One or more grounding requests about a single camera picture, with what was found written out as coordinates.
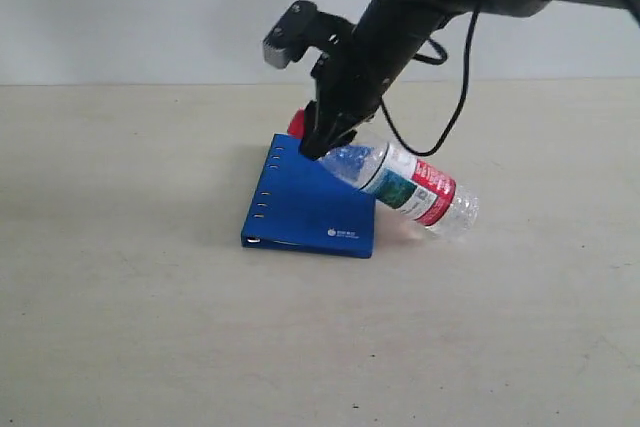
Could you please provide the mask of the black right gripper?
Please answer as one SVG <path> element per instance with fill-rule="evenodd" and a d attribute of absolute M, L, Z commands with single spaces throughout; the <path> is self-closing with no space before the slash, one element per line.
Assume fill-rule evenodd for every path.
<path fill-rule="evenodd" d="M 300 153 L 318 160 L 349 145 L 358 123 L 375 115 L 400 73 L 400 32 L 390 26 L 315 26 L 306 43 L 318 48 L 315 98 L 300 114 Z"/>

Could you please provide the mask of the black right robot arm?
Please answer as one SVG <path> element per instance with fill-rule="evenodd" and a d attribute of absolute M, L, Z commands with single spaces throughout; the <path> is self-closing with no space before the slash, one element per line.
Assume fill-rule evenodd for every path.
<path fill-rule="evenodd" d="M 480 14 L 528 18 L 551 2 L 595 5 L 639 15 L 639 0 L 371 0 L 360 20 L 319 10 L 296 12 L 300 50 L 321 52 L 312 71 L 315 97 L 305 109 L 301 153 L 316 160 L 352 142 L 357 127 L 386 108 L 383 96 L 420 48 L 454 18 L 471 19 L 464 50 L 471 50 Z"/>

